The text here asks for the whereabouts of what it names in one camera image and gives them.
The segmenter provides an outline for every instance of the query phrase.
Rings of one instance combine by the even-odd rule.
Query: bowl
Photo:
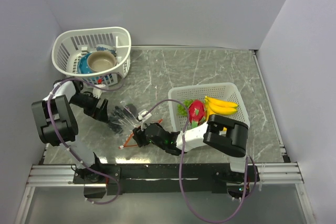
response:
[[[78,73],[93,73],[92,70],[88,66],[88,57],[91,55],[91,53],[88,53],[87,55],[80,58],[77,66],[77,72]]]
[[[87,59],[88,67],[93,72],[102,72],[113,68],[117,61],[113,54],[108,51],[97,51],[89,55]]]

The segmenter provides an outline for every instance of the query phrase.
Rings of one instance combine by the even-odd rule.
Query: beige bowl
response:
[[[113,54],[107,51],[93,52],[88,57],[88,66],[93,72],[102,72],[113,68],[117,61]]]

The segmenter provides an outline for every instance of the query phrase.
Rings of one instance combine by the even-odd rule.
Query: banana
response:
[[[211,110],[211,108],[209,107],[209,102],[207,100],[205,100],[205,107],[206,107],[206,121],[208,121],[209,116],[211,116],[212,114],[215,114],[215,112],[213,112]]]
[[[220,114],[220,115],[232,115],[237,112],[235,108],[220,107],[220,106],[214,105],[213,103],[209,101],[208,101],[208,106],[213,112],[215,112],[216,114]]]
[[[234,102],[222,101],[222,100],[215,99],[212,97],[207,97],[207,96],[205,96],[205,99],[213,103],[214,105],[217,105],[220,107],[227,107],[227,108],[237,108],[238,107],[238,104]]]

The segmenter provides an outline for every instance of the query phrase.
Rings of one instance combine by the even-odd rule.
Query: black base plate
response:
[[[168,193],[180,191],[179,164],[102,164],[104,173],[120,182],[121,193]],[[248,166],[247,175],[254,182],[253,166]],[[226,183],[241,184],[244,174],[230,171],[230,164],[183,164],[183,187],[185,191],[211,191],[227,193]],[[74,184],[92,184],[79,176]],[[109,180],[107,195],[114,195],[117,185]]]

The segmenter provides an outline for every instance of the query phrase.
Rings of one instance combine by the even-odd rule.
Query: red dragon fruit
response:
[[[203,102],[200,100],[195,100],[192,104],[190,104],[188,111],[190,115],[189,121],[192,128],[196,128],[205,121],[206,110]]]

